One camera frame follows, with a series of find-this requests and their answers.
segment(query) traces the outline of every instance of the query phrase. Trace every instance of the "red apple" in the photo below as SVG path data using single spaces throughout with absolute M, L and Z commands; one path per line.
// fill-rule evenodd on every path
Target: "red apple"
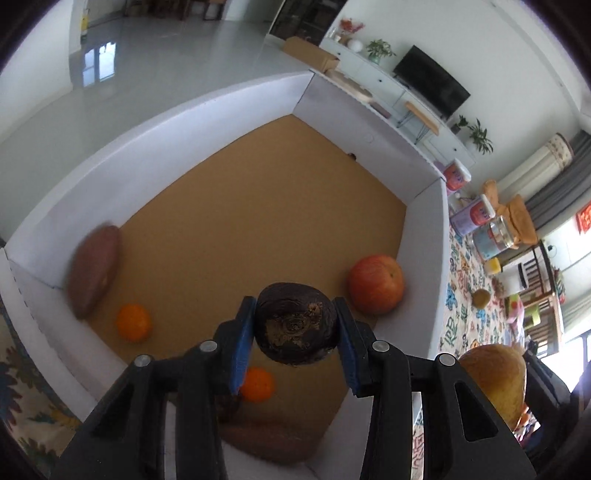
M 367 315 L 388 313 L 404 294 L 402 269 L 387 255 L 359 260 L 349 272 L 347 284 L 353 306 Z

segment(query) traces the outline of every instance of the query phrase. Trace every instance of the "metal screw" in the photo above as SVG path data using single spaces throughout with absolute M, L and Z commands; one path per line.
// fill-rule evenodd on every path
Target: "metal screw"
M 376 340 L 371 344 L 371 348 L 373 348 L 376 352 L 387 352 L 390 350 L 390 345 L 388 342 L 384 342 L 383 340 Z
M 138 355 L 135 357 L 134 365 L 136 367 L 145 367 L 146 365 L 149 365 L 151 361 L 152 359 L 149 355 Z
M 449 353 L 442 353 L 439 356 L 439 361 L 441 362 L 442 365 L 445 365 L 446 367 L 450 367 L 456 363 L 456 357 L 454 357 L 453 355 L 450 355 Z
M 201 345 L 199 345 L 199 349 L 203 353 L 214 352 L 217 349 L 217 343 L 213 340 L 205 340 Z

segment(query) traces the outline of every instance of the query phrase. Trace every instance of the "orange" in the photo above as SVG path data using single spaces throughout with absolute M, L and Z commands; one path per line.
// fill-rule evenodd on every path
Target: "orange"
M 266 370 L 250 367 L 246 370 L 244 383 L 240 387 L 244 400 L 260 403 L 269 400 L 275 393 L 275 380 Z
M 140 343 L 152 333 L 152 320 L 148 311 L 137 303 L 123 305 L 115 322 L 121 338 Z

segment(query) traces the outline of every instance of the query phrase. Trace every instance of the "tiled floor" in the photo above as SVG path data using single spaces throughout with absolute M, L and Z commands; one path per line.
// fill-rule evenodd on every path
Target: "tiled floor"
M 0 144 L 0 236 L 88 156 L 180 103 L 307 68 L 265 42 L 268 24 L 123 18 L 89 30 L 70 59 L 74 90 Z

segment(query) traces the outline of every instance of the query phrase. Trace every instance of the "black television screen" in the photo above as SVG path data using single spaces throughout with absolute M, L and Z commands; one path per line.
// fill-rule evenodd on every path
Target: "black television screen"
M 394 74 L 425 97 L 446 119 L 470 96 L 454 77 L 417 46 L 396 65 Z

